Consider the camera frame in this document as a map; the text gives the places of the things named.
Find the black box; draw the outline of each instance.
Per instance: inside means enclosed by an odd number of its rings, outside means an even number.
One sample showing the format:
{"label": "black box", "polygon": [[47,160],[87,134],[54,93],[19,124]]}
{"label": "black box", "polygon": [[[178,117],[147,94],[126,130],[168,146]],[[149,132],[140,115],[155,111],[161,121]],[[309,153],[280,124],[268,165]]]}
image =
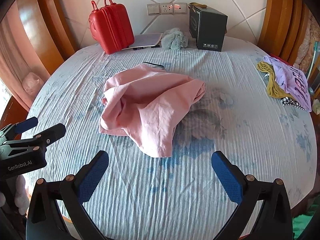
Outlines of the black box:
{"label": "black box", "polygon": [[197,39],[197,48],[221,51],[228,16],[210,7],[189,4],[189,8],[189,31]]}

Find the white glove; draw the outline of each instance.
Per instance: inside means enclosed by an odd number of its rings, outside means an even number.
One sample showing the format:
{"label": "white glove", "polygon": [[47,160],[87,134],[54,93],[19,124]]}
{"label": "white glove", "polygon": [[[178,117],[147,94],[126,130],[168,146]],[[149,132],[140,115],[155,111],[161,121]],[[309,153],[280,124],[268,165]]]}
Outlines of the white glove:
{"label": "white glove", "polygon": [[[22,175],[19,175],[16,180],[16,195],[14,196],[14,203],[19,208],[20,215],[24,215],[27,212],[30,201],[25,190],[26,181]],[[0,207],[5,203],[5,197],[0,192]]]}

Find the purple shirt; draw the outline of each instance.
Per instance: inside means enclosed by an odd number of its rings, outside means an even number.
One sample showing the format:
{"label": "purple shirt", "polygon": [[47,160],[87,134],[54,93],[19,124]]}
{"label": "purple shirt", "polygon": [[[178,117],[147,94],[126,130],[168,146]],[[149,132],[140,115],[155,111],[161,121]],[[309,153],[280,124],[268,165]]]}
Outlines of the purple shirt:
{"label": "purple shirt", "polygon": [[280,88],[292,95],[304,109],[311,112],[308,82],[304,73],[274,57],[264,56],[263,60],[273,66],[276,82]]}

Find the checkered fabric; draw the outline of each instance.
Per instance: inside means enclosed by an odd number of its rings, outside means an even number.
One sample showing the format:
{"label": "checkered fabric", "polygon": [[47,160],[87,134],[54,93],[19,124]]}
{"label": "checkered fabric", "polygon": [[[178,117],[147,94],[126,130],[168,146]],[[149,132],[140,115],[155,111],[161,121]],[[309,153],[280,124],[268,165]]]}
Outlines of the checkered fabric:
{"label": "checkered fabric", "polygon": [[281,98],[281,103],[284,106],[295,106],[296,108],[305,110],[296,100],[289,98],[289,97]]}

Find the red bag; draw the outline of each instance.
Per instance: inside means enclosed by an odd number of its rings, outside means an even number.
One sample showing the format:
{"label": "red bag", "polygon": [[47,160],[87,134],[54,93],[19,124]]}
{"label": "red bag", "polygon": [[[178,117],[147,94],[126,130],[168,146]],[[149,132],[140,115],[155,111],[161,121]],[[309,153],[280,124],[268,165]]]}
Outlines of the red bag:
{"label": "red bag", "polygon": [[89,23],[92,37],[105,53],[112,54],[133,44],[134,36],[125,6],[109,1],[110,5],[107,5],[104,0],[105,6],[100,9],[95,1],[91,1],[93,11]]}

